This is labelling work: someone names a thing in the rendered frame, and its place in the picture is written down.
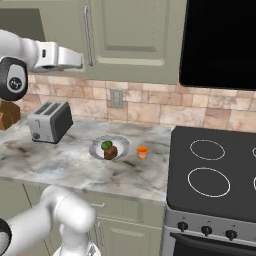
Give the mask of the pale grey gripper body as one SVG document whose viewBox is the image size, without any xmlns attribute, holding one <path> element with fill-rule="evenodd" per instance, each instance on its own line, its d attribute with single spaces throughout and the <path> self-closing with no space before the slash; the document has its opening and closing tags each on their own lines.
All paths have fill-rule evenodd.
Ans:
<svg viewBox="0 0 256 256">
<path fill-rule="evenodd" d="M 83 57 L 80 53 L 65 47 L 58 48 L 57 68 L 59 70 L 81 69 Z"/>
</svg>

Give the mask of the plain green upper cabinet door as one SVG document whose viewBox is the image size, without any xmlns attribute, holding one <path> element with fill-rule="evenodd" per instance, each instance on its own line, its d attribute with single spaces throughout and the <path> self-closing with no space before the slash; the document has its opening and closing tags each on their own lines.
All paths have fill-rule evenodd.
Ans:
<svg viewBox="0 0 256 256">
<path fill-rule="evenodd" d="M 0 0 L 0 58 L 19 52 L 18 37 L 83 53 L 76 0 Z"/>
</svg>

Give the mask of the grey plate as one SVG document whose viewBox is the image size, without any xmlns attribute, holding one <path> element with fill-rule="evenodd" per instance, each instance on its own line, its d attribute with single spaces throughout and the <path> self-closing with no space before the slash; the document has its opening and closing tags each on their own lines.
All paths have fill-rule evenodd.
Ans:
<svg viewBox="0 0 256 256">
<path fill-rule="evenodd" d="M 117 156 L 115 159 L 126 156 L 129 152 L 129 141 L 122 136 L 104 135 L 96 138 L 89 147 L 89 153 L 96 159 L 104 160 L 104 151 L 101 145 L 105 141 L 111 141 L 117 148 Z"/>
</svg>

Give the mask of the brown bread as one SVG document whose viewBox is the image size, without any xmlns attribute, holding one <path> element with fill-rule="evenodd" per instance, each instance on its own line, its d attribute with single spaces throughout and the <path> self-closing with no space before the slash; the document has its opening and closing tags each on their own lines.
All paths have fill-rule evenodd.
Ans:
<svg viewBox="0 0 256 256">
<path fill-rule="evenodd" d="M 111 160 L 115 158 L 118 154 L 118 150 L 115 146 L 111 146 L 104 151 L 104 158 L 107 160 Z"/>
</svg>

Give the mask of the orange jam jar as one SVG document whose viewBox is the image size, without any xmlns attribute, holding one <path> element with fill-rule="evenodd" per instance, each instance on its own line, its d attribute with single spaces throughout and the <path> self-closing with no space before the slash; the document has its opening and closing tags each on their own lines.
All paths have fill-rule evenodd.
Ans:
<svg viewBox="0 0 256 256">
<path fill-rule="evenodd" d="M 136 152 L 139 160 L 146 160 L 149 153 L 149 149 L 147 146 L 138 146 Z"/>
</svg>

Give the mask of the green lower cabinet door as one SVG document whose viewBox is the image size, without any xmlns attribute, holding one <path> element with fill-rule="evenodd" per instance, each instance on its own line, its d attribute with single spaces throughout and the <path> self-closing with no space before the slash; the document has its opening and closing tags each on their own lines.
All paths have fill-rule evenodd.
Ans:
<svg viewBox="0 0 256 256">
<path fill-rule="evenodd" d="M 30 209 L 24 187 L 10 181 L 0 181 L 0 217 L 11 219 Z M 37 243 L 20 256 L 50 256 L 44 241 Z"/>
<path fill-rule="evenodd" d="M 103 247 L 99 242 L 98 221 L 102 223 Z M 90 230 L 102 256 L 160 256 L 161 234 L 161 228 L 100 217 Z"/>
</svg>

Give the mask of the silver and black toaster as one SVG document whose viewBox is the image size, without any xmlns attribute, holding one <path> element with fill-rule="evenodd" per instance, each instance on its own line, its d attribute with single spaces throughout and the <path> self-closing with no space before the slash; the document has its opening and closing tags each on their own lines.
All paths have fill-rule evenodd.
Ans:
<svg viewBox="0 0 256 256">
<path fill-rule="evenodd" d="M 28 116 L 32 140 L 57 144 L 73 125 L 67 101 L 48 100 Z"/>
</svg>

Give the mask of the brown wooden knife block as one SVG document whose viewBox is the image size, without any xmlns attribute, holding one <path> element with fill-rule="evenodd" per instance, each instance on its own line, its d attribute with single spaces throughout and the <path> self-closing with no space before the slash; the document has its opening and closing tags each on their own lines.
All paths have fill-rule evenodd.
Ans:
<svg viewBox="0 0 256 256">
<path fill-rule="evenodd" d="M 20 107 L 13 102 L 0 101 L 0 130 L 7 130 L 20 120 Z"/>
</svg>

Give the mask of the black microwave oven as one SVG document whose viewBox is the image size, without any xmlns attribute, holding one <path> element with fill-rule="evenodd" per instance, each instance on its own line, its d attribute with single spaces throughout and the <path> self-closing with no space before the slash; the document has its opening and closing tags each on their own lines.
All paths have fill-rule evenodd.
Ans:
<svg viewBox="0 0 256 256">
<path fill-rule="evenodd" d="M 179 82 L 256 91 L 256 0 L 187 0 Z"/>
</svg>

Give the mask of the green drawer front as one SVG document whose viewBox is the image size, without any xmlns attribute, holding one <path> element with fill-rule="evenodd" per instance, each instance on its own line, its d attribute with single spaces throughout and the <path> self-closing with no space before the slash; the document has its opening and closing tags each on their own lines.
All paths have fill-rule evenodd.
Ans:
<svg viewBox="0 0 256 256">
<path fill-rule="evenodd" d="M 164 207 L 162 205 L 121 197 L 104 196 L 97 193 L 81 193 L 81 196 L 89 203 L 101 204 L 105 202 L 103 208 L 95 207 L 97 215 L 100 217 L 157 228 L 161 228 L 163 225 Z"/>
</svg>

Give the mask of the black and silver stove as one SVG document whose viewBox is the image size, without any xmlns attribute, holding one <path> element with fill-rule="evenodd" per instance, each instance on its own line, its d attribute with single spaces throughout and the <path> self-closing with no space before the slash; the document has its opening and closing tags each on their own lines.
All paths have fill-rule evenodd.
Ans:
<svg viewBox="0 0 256 256">
<path fill-rule="evenodd" d="M 188 229 L 181 232 L 179 222 Z M 202 226 L 210 226 L 205 236 Z M 234 230 L 230 241 L 225 232 Z M 190 244 L 170 232 L 256 247 L 256 133 L 177 126 L 171 132 L 161 256 L 256 256 Z"/>
</svg>

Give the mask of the grey wall outlet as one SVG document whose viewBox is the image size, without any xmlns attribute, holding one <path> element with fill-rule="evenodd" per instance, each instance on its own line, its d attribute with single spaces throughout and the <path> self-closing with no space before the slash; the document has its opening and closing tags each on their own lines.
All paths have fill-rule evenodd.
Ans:
<svg viewBox="0 0 256 256">
<path fill-rule="evenodd" d="M 110 90 L 110 100 L 112 108 L 122 108 L 123 107 L 123 91 L 117 89 Z"/>
</svg>

